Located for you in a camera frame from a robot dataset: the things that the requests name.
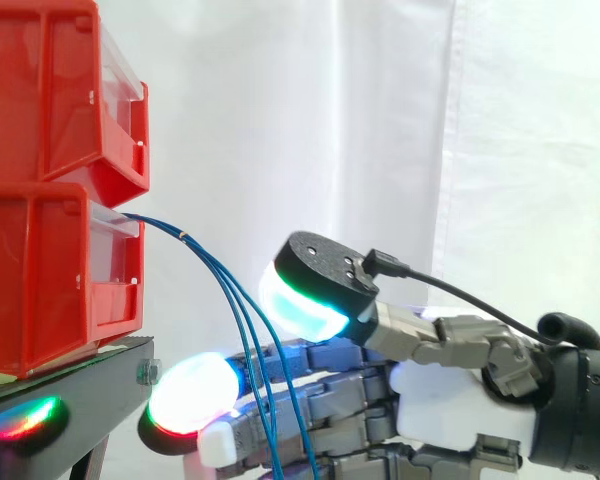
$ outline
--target metal stand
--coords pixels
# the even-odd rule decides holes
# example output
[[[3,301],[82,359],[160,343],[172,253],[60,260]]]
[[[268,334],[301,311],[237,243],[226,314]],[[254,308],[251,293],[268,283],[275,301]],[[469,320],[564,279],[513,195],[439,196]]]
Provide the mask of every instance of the metal stand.
[[[155,384],[151,338],[127,337],[111,347],[76,365],[0,386],[0,414],[45,397],[58,397],[68,411],[57,440],[33,453],[19,448],[35,440],[0,441],[0,480],[52,480],[68,470],[71,480],[99,478],[109,433],[149,399]]]
[[[82,457],[71,469],[69,480],[100,480],[108,442],[107,435],[93,450]]]

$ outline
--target blue cable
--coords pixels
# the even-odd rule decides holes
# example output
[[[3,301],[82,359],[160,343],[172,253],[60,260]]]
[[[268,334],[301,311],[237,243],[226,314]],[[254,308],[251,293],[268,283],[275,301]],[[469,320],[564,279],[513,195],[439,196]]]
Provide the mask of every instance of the blue cable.
[[[210,253],[206,252],[206,250],[204,250],[204,248],[202,248],[202,246],[198,242],[196,242],[196,240],[193,237],[191,237],[189,234],[187,234],[186,232],[183,232],[179,228],[174,227],[173,225],[169,225],[166,222],[160,222],[160,223],[162,223],[165,227],[171,228],[175,231],[179,231],[179,235],[182,235],[184,238],[187,238],[189,241],[192,242],[193,245],[196,246],[196,248],[199,248],[200,250],[205,252],[205,254],[207,256],[212,258],[216,267],[218,269],[220,269],[220,271],[223,272],[225,274],[225,276],[238,288],[238,290],[240,291],[240,294],[247,300],[249,305],[251,305],[251,308],[254,309],[254,311],[258,314],[258,316],[262,319],[262,322],[267,327],[267,330],[269,331],[269,334],[273,338],[273,342],[276,345],[278,354],[280,355],[280,363],[282,365],[282,371],[284,373],[287,387],[289,389],[289,396],[291,397],[291,403],[293,405],[293,410],[295,412],[296,419],[298,420],[298,427],[300,428],[300,435],[302,437],[302,442],[303,442],[304,448],[307,452],[307,457],[309,459],[309,463],[311,464],[311,471],[313,473],[313,477],[314,477],[314,479],[317,480],[318,478],[320,478],[320,476],[319,476],[318,464],[316,462],[315,452],[313,451],[313,447],[311,445],[311,438],[309,437],[309,432],[307,431],[304,419],[302,417],[302,411],[300,410],[300,405],[298,404],[296,389],[293,386],[293,377],[291,376],[291,372],[289,370],[289,364],[288,364],[287,358],[284,354],[284,350],[282,348],[282,343],[280,342],[280,339],[278,338],[278,335],[277,335],[275,329],[273,328],[273,325],[271,325],[271,322],[269,321],[267,316],[264,314],[262,309],[258,306],[258,304],[245,291],[245,289],[242,287],[242,285],[240,285],[240,282],[238,282],[236,280],[236,278],[231,274],[231,272],[221,262],[219,262],[217,259],[215,259]]]
[[[246,306],[242,302],[242,299],[237,294],[234,286],[231,285],[231,283],[229,283],[227,281],[226,273],[223,272],[222,270],[218,269],[217,264],[219,262],[217,262],[217,260],[212,255],[210,255],[206,250],[204,250],[204,248],[202,248],[202,246],[200,246],[200,244],[195,242],[195,240],[193,240],[193,238],[189,237],[190,241],[184,240],[182,238],[182,233],[183,233],[182,230],[180,230],[176,227],[173,227],[169,224],[166,224],[164,222],[161,222],[159,220],[154,220],[154,219],[151,219],[148,217],[142,217],[140,215],[134,215],[134,214],[125,214],[125,215],[129,218],[133,218],[135,220],[139,220],[139,221],[148,223],[149,225],[152,225],[152,226],[164,231],[165,233],[168,233],[172,237],[182,240],[211,271],[211,273],[214,275],[214,277],[218,281],[218,284],[222,288],[225,296],[227,297],[229,305],[231,306],[231,310],[233,311],[234,317],[236,318],[238,330],[240,331],[240,338],[242,340],[242,346],[245,351],[245,360],[247,363],[247,370],[249,373],[249,378],[250,378],[252,385],[257,385],[257,379],[256,379],[255,371],[253,368],[253,363],[251,361],[251,356],[249,354],[249,351],[250,351],[249,343],[248,343],[248,340],[246,337],[246,332],[244,330],[244,326],[242,325],[242,322],[241,322],[240,314],[238,313],[238,309],[235,304],[235,301],[238,302],[240,310],[245,315],[245,319],[247,321],[249,331],[254,340],[254,346],[256,348],[256,352],[258,355],[258,361],[260,363],[260,369],[261,369],[261,373],[262,373],[263,383],[265,384],[265,387],[267,389],[267,396],[269,397],[269,405],[270,405],[270,412],[271,412],[271,419],[272,419],[271,427],[269,427],[269,422],[267,421],[267,418],[266,418],[267,412],[266,412],[265,406],[262,402],[260,392],[258,391],[257,388],[253,388],[254,396],[256,397],[256,404],[258,406],[258,411],[260,413],[260,418],[263,422],[265,435],[267,437],[267,441],[268,441],[269,447],[271,449],[274,478],[284,478],[284,475],[282,473],[282,466],[280,464],[280,458],[279,458],[279,454],[278,454],[278,450],[277,450],[275,400],[273,397],[273,393],[271,391],[271,385],[270,385],[269,379],[266,376],[265,363],[264,363],[264,358],[263,358],[263,353],[262,353],[262,350],[260,347],[260,343],[258,342],[257,334],[255,331],[255,328],[253,327],[253,322],[251,321],[251,317],[249,316],[249,313],[246,309]]]

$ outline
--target white curtain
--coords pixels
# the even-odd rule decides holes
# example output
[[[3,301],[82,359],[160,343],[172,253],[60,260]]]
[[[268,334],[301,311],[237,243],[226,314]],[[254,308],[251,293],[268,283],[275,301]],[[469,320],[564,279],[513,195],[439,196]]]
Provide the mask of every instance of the white curtain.
[[[254,293],[306,229],[433,265],[530,324],[563,309],[600,328],[600,0],[99,3],[151,95],[151,193],[125,210],[181,226]],[[212,277],[151,230],[146,286],[165,366],[239,350]],[[102,478],[182,478],[136,420]]]

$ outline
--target robotic hand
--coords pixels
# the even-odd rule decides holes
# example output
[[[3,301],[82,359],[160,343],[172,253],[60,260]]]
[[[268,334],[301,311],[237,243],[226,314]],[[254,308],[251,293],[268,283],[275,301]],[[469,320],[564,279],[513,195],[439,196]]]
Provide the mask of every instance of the robotic hand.
[[[309,233],[290,237],[271,272],[303,295],[294,299],[266,283],[263,294],[279,324],[311,340],[284,346],[294,378],[331,373],[297,389],[322,479],[506,478],[522,457],[600,476],[600,338],[584,322],[549,314],[538,334],[393,257],[363,257]],[[502,321],[461,315],[431,322],[426,311],[377,301],[378,274],[453,290]],[[574,346],[557,346],[563,341]],[[229,363],[246,369],[245,355]],[[272,382],[283,380],[275,349],[265,365]],[[242,395],[253,387],[243,384]],[[311,479],[288,392],[276,394],[276,408],[285,478]],[[387,442],[397,435],[425,445]],[[193,449],[219,478],[268,466],[254,403],[216,418]]]

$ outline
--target stacked storage bin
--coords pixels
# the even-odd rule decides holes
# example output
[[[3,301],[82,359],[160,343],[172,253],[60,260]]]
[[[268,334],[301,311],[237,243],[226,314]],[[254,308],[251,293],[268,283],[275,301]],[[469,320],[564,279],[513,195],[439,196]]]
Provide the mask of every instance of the stacked storage bin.
[[[147,107],[92,0],[0,0],[0,373],[142,326]]]

